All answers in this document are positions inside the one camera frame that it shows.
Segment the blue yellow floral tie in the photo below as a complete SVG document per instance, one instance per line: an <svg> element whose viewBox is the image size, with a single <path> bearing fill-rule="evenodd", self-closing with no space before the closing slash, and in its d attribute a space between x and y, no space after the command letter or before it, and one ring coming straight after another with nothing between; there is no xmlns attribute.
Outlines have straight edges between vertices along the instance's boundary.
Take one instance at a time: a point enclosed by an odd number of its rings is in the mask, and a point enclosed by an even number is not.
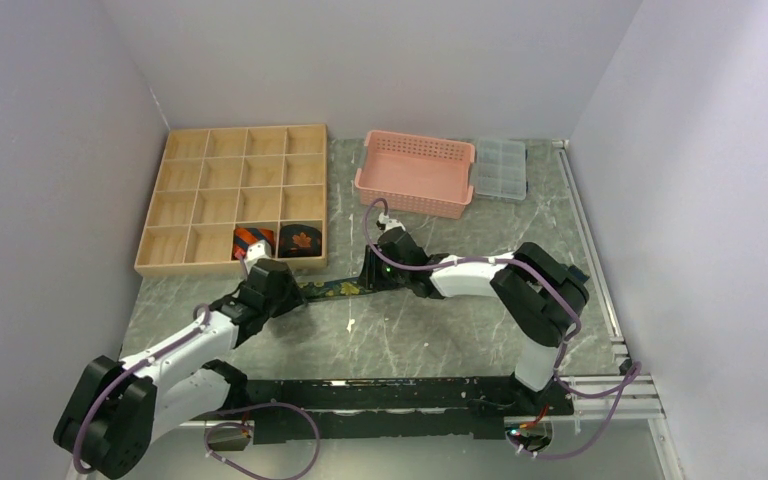
<svg viewBox="0 0 768 480"><path fill-rule="evenodd" d="M357 279L344 278L329 281L304 281L298 286L308 302L327 301L343 297L363 296L374 293Z"/></svg>

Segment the orange navy striped tie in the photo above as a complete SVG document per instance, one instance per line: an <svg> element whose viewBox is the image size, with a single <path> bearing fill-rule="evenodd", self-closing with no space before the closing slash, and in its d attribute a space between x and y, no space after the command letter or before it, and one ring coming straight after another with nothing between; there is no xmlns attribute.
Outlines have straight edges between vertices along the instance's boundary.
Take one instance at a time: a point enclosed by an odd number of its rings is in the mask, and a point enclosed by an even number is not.
<svg viewBox="0 0 768 480"><path fill-rule="evenodd" d="M276 246L274 230L262 227L235 227L231 259L240 260L245 258L248 249L260 241L265 241L269 245L269 256L274 257Z"/></svg>

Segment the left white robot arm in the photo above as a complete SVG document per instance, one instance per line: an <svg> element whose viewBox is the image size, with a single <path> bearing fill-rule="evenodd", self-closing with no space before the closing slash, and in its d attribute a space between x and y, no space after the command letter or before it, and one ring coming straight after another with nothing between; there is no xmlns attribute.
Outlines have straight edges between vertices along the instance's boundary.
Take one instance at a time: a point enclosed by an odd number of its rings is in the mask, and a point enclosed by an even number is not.
<svg viewBox="0 0 768 480"><path fill-rule="evenodd" d="M101 355L82 372L54 442L81 474L128 473L151 443L202 414L232 420L256 409L248 378L221 357L306 299L283 262L259 259L229 294L198 305L182 330L122 360Z"/></svg>

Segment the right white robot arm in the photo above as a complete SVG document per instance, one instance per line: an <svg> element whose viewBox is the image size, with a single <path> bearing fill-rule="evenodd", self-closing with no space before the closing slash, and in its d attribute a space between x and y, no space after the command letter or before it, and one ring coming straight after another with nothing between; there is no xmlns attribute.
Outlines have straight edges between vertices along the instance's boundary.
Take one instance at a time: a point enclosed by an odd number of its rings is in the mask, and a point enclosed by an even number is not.
<svg viewBox="0 0 768 480"><path fill-rule="evenodd" d="M405 288L420 298L496 298L526 337L514 369L511 401L534 415L550 399L561 346L580 326L590 295L588 276L525 242L491 257L428 254L402 227L382 233L365 249L359 283L374 292Z"/></svg>

